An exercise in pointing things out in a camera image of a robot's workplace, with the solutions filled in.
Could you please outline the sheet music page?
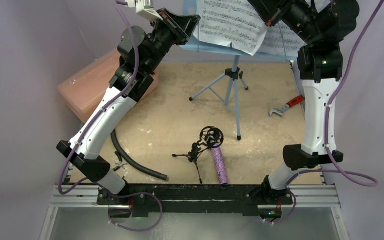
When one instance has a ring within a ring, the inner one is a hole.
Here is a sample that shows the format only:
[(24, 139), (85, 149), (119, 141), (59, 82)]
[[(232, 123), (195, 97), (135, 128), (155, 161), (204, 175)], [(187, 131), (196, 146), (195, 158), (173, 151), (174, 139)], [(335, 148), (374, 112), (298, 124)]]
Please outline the sheet music page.
[(305, 42), (283, 22), (268, 27), (265, 38), (257, 53), (297, 58)]
[(200, 16), (194, 37), (200, 42), (231, 47), (254, 56), (268, 27), (247, 0), (198, 0)]

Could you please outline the black microphone shock mount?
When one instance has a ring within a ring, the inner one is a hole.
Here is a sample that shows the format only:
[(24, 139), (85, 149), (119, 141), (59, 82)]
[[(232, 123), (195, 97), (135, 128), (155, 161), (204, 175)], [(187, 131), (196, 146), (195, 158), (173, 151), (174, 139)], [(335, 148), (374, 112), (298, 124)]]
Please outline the black microphone shock mount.
[(199, 182), (202, 185), (203, 181), (198, 167), (198, 159), (206, 150), (212, 150), (220, 147), (224, 142), (223, 132), (215, 126), (207, 126), (203, 128), (199, 134), (199, 140), (194, 142), (191, 151), (187, 154), (173, 154), (172, 157), (186, 157), (190, 163), (194, 163)]

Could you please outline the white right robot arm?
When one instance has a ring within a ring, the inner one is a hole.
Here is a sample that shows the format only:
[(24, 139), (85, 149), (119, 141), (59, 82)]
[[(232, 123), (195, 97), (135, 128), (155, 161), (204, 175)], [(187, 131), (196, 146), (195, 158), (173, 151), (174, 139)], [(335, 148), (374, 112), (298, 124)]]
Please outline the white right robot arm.
[(297, 57), (304, 89), (304, 139), (283, 148), (283, 163), (261, 184), (262, 200), (272, 204), (286, 195), (296, 174), (344, 158), (333, 137), (335, 119), (326, 112), (335, 109), (334, 92), (343, 75), (340, 43), (356, 29), (360, 6), (355, 0), (332, 0), (321, 11), (304, 0), (252, 0), (250, 4), (266, 26), (283, 22), (304, 41)]

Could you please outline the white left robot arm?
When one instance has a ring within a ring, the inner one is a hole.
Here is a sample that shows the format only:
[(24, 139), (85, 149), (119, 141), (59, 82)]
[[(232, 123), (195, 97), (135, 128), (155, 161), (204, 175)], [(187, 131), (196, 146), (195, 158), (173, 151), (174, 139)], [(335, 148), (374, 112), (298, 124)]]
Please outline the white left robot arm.
[(109, 191), (110, 199), (118, 205), (129, 199), (128, 184), (100, 156), (101, 150), (122, 118), (144, 97), (154, 82), (155, 70), (172, 46), (187, 44), (200, 20), (198, 14), (178, 15), (161, 8), (150, 21), (152, 32), (128, 25), (117, 46), (119, 67), (103, 99), (81, 130), (57, 145), (69, 163)]

